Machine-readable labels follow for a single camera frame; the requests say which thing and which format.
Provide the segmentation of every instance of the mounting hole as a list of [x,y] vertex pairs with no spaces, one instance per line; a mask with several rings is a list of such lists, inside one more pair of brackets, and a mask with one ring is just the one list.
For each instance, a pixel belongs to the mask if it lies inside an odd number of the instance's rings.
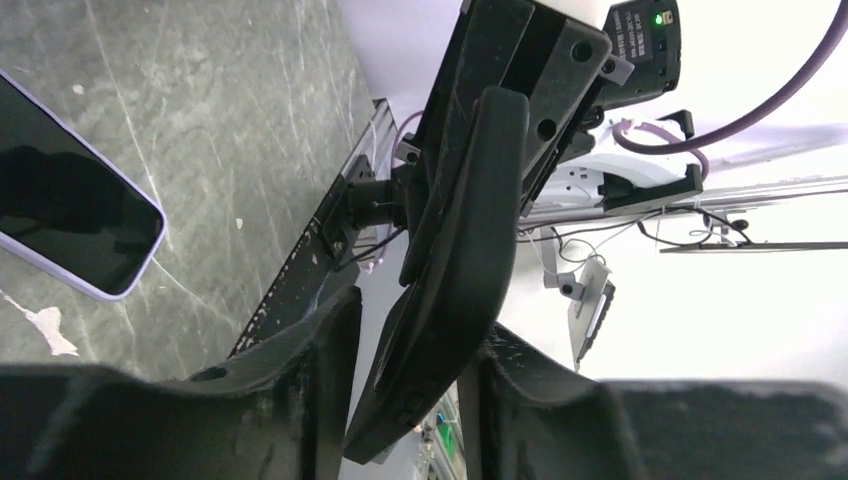
[[546,118],[536,126],[536,136],[543,142],[550,141],[556,135],[556,122]]
[[206,370],[201,370],[191,377],[189,380],[192,382],[208,382],[210,380],[218,380],[219,378],[224,378],[230,374],[230,371],[224,367],[209,367]]
[[571,58],[580,63],[588,62],[592,58],[592,45],[589,42],[577,42],[571,48]]

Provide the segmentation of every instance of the phone screen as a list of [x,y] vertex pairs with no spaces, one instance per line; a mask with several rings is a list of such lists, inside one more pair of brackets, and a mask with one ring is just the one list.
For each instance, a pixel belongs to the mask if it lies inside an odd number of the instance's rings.
[[134,185],[0,75],[0,232],[114,296],[164,225]]

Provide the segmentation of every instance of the black plastic housing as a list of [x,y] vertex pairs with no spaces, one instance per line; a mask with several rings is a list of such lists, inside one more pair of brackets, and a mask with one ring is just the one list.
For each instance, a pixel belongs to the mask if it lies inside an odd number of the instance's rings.
[[633,0],[614,5],[604,32],[612,41],[612,54],[636,68],[624,85],[606,85],[595,107],[609,111],[635,105],[677,88],[682,38],[676,0]]

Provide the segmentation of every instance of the gray marble floor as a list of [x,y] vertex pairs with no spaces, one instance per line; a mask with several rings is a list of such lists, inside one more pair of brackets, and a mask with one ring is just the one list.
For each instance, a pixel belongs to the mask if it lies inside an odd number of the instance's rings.
[[[116,303],[0,251],[0,362],[101,362],[158,380],[222,360],[373,112],[338,6],[0,0],[0,12],[0,69],[170,222]],[[39,329],[57,319],[49,343]]]

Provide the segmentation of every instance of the silver metal plate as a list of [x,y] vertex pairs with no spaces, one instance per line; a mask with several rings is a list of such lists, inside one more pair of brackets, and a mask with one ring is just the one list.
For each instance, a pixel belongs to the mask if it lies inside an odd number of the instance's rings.
[[609,281],[610,269],[596,258],[590,258],[583,266],[580,284],[583,295],[572,300],[568,308],[568,334],[571,337],[571,353],[574,357],[574,371],[579,368],[578,358],[584,344],[597,327],[598,316],[606,303],[604,287]]

